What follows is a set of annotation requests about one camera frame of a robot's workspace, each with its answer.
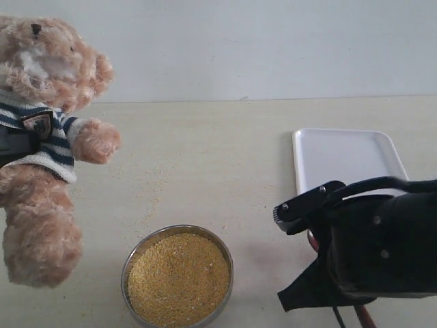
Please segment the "scattered grain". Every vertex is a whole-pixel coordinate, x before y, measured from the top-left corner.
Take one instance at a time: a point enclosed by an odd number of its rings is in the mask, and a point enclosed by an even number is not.
[[[149,248],[128,278],[134,311],[168,328],[192,325],[213,313],[228,287],[229,271],[220,250],[208,239],[188,233]]]

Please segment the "teddy bear arm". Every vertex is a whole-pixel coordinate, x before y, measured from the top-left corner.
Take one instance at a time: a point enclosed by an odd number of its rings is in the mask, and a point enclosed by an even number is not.
[[[72,153],[78,161],[108,163],[121,144],[117,129],[99,119],[76,119],[67,132]]]

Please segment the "navy and white striped sweater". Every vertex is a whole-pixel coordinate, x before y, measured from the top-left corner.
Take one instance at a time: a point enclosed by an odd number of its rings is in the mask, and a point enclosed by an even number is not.
[[[76,182],[71,145],[84,123],[84,119],[68,117],[60,109],[51,109],[41,103],[28,104],[12,93],[0,90],[0,125],[34,131],[41,139],[38,152],[6,166],[42,165],[66,182]]]

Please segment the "screw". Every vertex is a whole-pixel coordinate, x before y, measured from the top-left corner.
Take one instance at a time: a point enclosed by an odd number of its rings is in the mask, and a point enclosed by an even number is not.
[[[381,251],[381,257],[382,258],[389,258],[389,256],[390,256],[390,253],[387,250],[383,249]]]
[[[373,224],[375,226],[379,225],[381,223],[381,218],[380,217],[374,217],[373,218]]]

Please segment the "sweater badge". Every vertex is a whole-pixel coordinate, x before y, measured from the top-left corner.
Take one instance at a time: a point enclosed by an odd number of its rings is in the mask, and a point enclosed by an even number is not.
[[[47,140],[53,132],[53,112],[43,111],[21,120],[26,130],[35,132],[40,140]]]

